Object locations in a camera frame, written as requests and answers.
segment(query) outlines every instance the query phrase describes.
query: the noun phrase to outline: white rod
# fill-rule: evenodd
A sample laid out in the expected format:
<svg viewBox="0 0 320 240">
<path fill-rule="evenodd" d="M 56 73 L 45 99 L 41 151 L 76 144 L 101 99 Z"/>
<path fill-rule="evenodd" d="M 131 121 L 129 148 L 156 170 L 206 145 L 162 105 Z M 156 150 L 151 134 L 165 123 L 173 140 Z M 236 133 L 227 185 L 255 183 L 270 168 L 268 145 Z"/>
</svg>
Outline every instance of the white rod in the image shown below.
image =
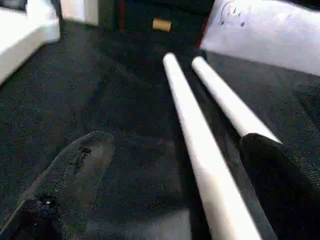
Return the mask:
<svg viewBox="0 0 320 240">
<path fill-rule="evenodd" d="M 175 55 L 167 53 L 163 58 L 163 65 L 212 238 L 260 240 L 251 215 Z"/>
<path fill-rule="evenodd" d="M 241 137 L 257 133 L 281 143 L 203 57 L 197 56 L 191 65 Z"/>
</svg>

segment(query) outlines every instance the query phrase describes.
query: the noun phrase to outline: dark surface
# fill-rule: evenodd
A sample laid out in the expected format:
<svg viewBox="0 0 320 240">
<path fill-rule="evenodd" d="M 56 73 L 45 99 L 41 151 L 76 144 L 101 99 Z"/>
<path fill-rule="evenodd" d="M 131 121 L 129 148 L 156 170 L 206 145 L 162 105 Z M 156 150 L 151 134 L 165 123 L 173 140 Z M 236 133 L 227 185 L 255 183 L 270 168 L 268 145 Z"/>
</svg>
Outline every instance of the dark surface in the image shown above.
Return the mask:
<svg viewBox="0 0 320 240">
<path fill-rule="evenodd" d="M 274 238 L 242 167 L 239 136 L 191 69 L 199 50 L 165 32 L 120 34 L 67 23 L 61 36 L 0 89 L 2 223 L 63 148 L 100 130 L 115 137 L 114 155 L 88 230 L 108 239 L 209 239 L 162 64 L 173 52 L 261 235 Z M 313 103 L 305 97 L 310 104 L 302 106 L 295 86 L 308 91 L 319 77 L 214 53 L 206 57 L 285 144 L 318 167 L 319 130 L 305 107 Z"/>
<path fill-rule="evenodd" d="M 170 32 L 179 35 L 185 44 L 193 46 L 201 40 L 202 27 L 208 16 L 190 13 L 174 5 L 137 0 L 126 0 L 124 13 L 126 32 L 154 32 L 154 19 L 166 20 L 171 22 Z"/>
<path fill-rule="evenodd" d="M 171 36 L 68 23 L 60 42 L 42 47 L 2 85 L 2 223 L 63 148 L 102 130 L 115 136 L 114 155 L 90 231 L 106 231 L 107 239 L 209 239 L 162 65 L 167 51 L 191 60 L 197 50 L 183 39 L 167 47 Z"/>
</svg>

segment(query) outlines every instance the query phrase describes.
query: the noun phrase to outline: black fabric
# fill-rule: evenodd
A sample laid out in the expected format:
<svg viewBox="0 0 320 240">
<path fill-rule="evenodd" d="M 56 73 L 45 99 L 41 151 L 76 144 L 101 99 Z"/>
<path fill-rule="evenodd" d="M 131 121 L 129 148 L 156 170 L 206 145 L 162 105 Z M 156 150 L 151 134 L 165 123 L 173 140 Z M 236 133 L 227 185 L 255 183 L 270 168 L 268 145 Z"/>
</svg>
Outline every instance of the black fabric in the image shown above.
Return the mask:
<svg viewBox="0 0 320 240">
<path fill-rule="evenodd" d="M 154 19 L 171 22 L 170 32 L 179 34 L 188 45 L 196 46 L 201 39 L 202 16 L 190 14 L 172 7 L 156 5 L 149 2 L 127 0 L 125 2 L 124 29 L 128 32 L 152 32 Z"/>
<path fill-rule="evenodd" d="M 8 9 L 25 10 L 27 0 L 0 0 L 0 6 Z"/>
<path fill-rule="evenodd" d="M 0 88 L 1 225 L 62 149 L 98 130 L 115 139 L 89 217 L 92 234 L 210 238 L 163 69 L 166 52 L 176 54 L 262 237 L 276 239 L 242 166 L 239 136 L 190 66 L 203 53 L 174 32 L 112 33 L 71 22 L 60 42 L 39 49 Z M 317 166 L 319 130 L 293 92 L 297 84 L 318 85 L 318 76 L 205 57 L 286 145 Z"/>
<path fill-rule="evenodd" d="M 212 0 L 132 0 L 134 2 L 145 2 L 157 4 L 162 7 L 171 8 L 176 11 L 184 11 L 189 14 L 197 14 L 208 17 L 214 4 Z"/>
<path fill-rule="evenodd" d="M 244 169 L 277 236 L 319 239 L 319 169 L 258 134 L 244 136 L 240 145 Z"/>
</svg>

